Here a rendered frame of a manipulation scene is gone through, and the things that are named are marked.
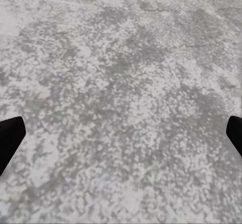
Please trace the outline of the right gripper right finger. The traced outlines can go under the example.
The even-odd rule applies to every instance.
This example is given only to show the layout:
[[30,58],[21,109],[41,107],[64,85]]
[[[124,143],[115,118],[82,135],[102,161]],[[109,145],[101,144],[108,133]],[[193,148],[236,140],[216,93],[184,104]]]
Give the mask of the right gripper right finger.
[[231,116],[227,124],[226,134],[242,156],[242,118]]

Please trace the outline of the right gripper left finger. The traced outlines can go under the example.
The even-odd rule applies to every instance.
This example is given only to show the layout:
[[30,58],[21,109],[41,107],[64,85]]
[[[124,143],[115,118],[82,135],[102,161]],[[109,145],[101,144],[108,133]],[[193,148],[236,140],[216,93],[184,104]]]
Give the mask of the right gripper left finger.
[[0,176],[25,136],[26,128],[21,116],[0,122]]

